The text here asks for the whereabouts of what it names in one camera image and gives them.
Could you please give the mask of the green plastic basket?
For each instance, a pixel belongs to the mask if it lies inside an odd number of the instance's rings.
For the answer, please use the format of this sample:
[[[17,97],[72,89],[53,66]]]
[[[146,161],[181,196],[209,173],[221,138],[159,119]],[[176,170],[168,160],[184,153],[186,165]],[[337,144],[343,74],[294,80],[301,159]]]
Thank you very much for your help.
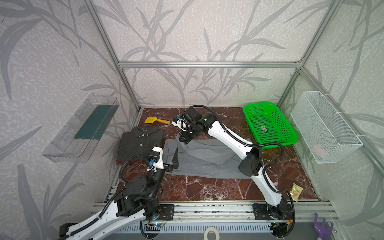
[[[289,146],[297,143],[299,137],[283,115],[273,103],[262,102],[243,107],[247,124],[259,144],[280,143]],[[262,126],[268,129],[265,133]]]

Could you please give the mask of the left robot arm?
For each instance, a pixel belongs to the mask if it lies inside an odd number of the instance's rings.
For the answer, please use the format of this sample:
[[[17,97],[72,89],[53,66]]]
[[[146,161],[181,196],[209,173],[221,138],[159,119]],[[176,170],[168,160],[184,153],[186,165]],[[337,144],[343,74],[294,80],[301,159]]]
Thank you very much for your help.
[[[60,227],[61,240],[103,240],[118,230],[131,224],[150,221],[171,221],[175,206],[161,205],[158,192],[166,172],[178,169],[178,153],[172,163],[163,162],[163,149],[154,147],[148,156],[134,155],[131,158],[143,159],[148,165],[146,176],[137,175],[107,202],[104,208],[81,223],[63,224]]]

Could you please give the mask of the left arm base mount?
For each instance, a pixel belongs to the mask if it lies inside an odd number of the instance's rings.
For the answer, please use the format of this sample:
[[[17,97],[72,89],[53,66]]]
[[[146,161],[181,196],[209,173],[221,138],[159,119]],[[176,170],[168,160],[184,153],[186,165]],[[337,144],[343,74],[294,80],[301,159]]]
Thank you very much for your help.
[[[159,232],[167,222],[174,219],[174,204],[161,204],[160,207],[161,209],[157,213],[141,223],[141,229],[144,232]]]

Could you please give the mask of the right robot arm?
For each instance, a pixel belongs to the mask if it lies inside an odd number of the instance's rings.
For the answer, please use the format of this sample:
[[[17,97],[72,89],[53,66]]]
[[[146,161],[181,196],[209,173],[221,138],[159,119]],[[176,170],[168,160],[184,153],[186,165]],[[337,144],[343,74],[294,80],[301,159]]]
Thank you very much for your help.
[[[179,141],[188,144],[195,137],[206,134],[221,141],[234,151],[241,162],[239,171],[250,177],[257,185],[266,201],[266,214],[272,219],[283,219],[288,200],[285,194],[288,190],[279,191],[267,174],[267,169],[283,159],[285,147],[280,143],[254,144],[241,138],[227,128],[219,116],[209,107],[193,105],[181,115],[173,118],[172,125],[182,130]],[[262,160],[262,147],[277,146],[280,148],[279,157],[265,165]]]

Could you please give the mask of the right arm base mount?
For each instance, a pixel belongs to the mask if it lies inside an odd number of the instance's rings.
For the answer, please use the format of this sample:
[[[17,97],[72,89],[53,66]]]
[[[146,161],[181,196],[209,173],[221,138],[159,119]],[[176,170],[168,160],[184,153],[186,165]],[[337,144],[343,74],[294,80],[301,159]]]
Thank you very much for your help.
[[[255,220],[267,221],[268,229],[277,240],[284,240],[295,226],[295,209],[287,204],[284,210],[271,207],[267,204],[253,203],[252,205]]]

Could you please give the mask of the light grey long sleeve shirt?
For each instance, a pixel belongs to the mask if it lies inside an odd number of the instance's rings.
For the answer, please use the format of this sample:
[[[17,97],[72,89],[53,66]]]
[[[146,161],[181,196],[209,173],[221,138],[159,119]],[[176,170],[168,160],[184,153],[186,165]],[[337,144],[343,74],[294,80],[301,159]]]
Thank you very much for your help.
[[[171,164],[178,151],[179,168],[170,174],[210,179],[247,179],[238,169],[239,156],[219,140],[193,140],[187,145],[167,139],[163,159]]]

